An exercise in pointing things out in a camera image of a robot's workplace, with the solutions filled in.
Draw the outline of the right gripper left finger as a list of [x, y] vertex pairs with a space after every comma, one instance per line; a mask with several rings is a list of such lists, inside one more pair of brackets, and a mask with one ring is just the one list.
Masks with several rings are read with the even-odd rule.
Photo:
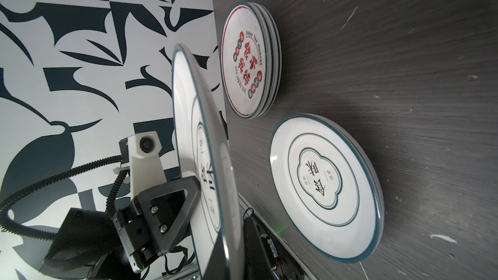
[[225, 255], [224, 241], [217, 237], [206, 270], [202, 272], [203, 280], [227, 280], [230, 278], [228, 259]]

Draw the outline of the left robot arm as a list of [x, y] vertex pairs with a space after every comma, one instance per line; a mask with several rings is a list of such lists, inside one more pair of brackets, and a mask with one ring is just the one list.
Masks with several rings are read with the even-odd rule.
[[79, 194], [81, 206], [94, 206], [92, 192], [78, 190], [70, 177], [119, 163], [117, 156], [73, 167], [74, 155], [18, 154], [9, 164], [1, 184], [1, 230], [22, 237], [51, 241], [74, 205], [55, 202]]

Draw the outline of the row plate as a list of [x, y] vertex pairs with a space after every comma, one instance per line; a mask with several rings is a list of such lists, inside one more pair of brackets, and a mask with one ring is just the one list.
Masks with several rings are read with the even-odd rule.
[[272, 135], [270, 165], [286, 214], [320, 253], [358, 263], [378, 247], [385, 202], [372, 162], [337, 123], [293, 115]]
[[282, 69], [281, 39], [270, 12], [240, 2], [228, 14], [220, 44], [226, 98], [243, 119], [265, 115], [276, 100]]

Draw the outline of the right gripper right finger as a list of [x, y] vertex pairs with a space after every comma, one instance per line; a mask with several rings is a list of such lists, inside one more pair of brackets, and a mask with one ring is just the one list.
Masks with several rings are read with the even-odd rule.
[[303, 279], [303, 268], [255, 215], [243, 222], [245, 279]]

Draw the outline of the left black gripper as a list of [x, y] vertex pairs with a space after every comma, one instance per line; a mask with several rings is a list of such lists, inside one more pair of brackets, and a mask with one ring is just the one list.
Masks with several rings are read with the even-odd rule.
[[113, 224], [135, 274], [185, 238], [200, 194], [197, 177], [188, 176], [142, 191], [128, 207], [116, 211]]

